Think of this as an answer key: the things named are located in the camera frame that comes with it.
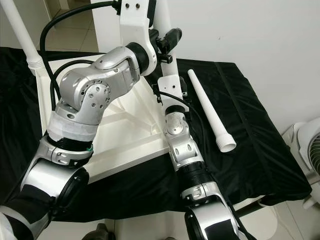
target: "black cloth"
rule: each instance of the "black cloth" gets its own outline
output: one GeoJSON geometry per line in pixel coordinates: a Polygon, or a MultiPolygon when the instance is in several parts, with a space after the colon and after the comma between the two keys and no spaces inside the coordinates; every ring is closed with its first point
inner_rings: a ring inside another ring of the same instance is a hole
{"type": "MultiPolygon", "coordinates": [[[[59,52],[54,54],[55,60],[86,55],[72,52],[64,52],[63,56],[59,52]]],[[[3,199],[32,158],[41,137],[41,125],[35,94],[36,79],[24,62],[26,57],[21,50],[9,48],[0,48],[0,56],[0,76],[4,82],[0,91],[0,166],[1,173],[4,173],[0,175],[0,198],[3,199]],[[16,86],[20,86],[20,91],[14,91],[10,95],[12,100],[7,100],[6,96],[16,86]],[[26,90],[32,90],[32,99],[21,94],[26,90]]],[[[188,97],[204,121],[209,146],[204,154],[206,163],[224,195],[233,204],[260,195],[265,195],[263,203],[266,205],[305,198],[311,188],[303,172],[237,66],[234,63],[184,59],[177,62],[179,74],[188,86],[188,97]],[[235,150],[219,152],[189,80],[188,69],[194,69],[227,131],[234,137],[237,143],[235,150]]],[[[158,68],[147,80],[152,84],[160,76],[158,68]]],[[[192,112],[190,119],[194,138],[199,142],[199,122],[192,112]]],[[[73,211],[58,220],[122,219],[166,210],[184,210],[177,176],[168,154],[91,183],[73,211]]]]}

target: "floor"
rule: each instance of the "floor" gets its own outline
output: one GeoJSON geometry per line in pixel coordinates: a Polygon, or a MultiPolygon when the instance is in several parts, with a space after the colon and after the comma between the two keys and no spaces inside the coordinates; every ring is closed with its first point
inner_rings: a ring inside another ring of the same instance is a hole
{"type": "MultiPolygon", "coordinates": [[[[46,49],[52,51],[81,51],[98,52],[98,44],[91,11],[83,12],[56,25],[52,29],[46,41],[46,49]]],[[[302,200],[287,201],[276,205],[272,211],[277,216],[278,225],[275,234],[270,240],[320,240],[320,207],[312,206],[305,210],[302,200]]],[[[255,219],[260,226],[258,232],[265,231],[268,226],[263,217],[255,219]]],[[[166,237],[175,237],[177,240],[187,240],[184,214],[177,212],[165,212],[148,216],[123,219],[106,220],[110,230],[114,230],[117,240],[162,240],[166,237]]],[[[81,228],[80,235],[95,228],[97,222],[68,223],[53,222],[52,225],[40,236],[39,239],[50,239],[51,231],[55,228],[67,231],[81,228]]],[[[80,239],[75,235],[68,239],[80,239]]]]}

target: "white tube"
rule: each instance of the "white tube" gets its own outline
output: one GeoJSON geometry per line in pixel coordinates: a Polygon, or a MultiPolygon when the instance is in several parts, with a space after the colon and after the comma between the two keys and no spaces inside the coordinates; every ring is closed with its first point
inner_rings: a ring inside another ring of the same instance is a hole
{"type": "MultiPolygon", "coordinates": [[[[159,0],[156,2],[153,27],[159,31],[160,38],[163,38],[166,33],[172,29],[167,0],[159,0]]],[[[172,55],[172,62],[170,64],[161,63],[163,76],[178,74],[176,53],[172,50],[169,54],[172,55]]]]}
{"type": "Polygon", "coordinates": [[[208,118],[210,126],[214,132],[215,141],[219,150],[222,153],[232,151],[237,146],[234,138],[227,132],[225,126],[221,122],[205,90],[202,88],[195,72],[192,69],[190,69],[188,70],[188,75],[191,79],[196,95],[200,100],[204,113],[208,118]]]}
{"type": "Polygon", "coordinates": [[[31,40],[31,37],[21,19],[16,5],[13,0],[0,0],[0,3],[26,55],[28,67],[32,73],[35,74],[34,70],[37,68],[42,68],[44,66],[44,62],[31,40]]]}

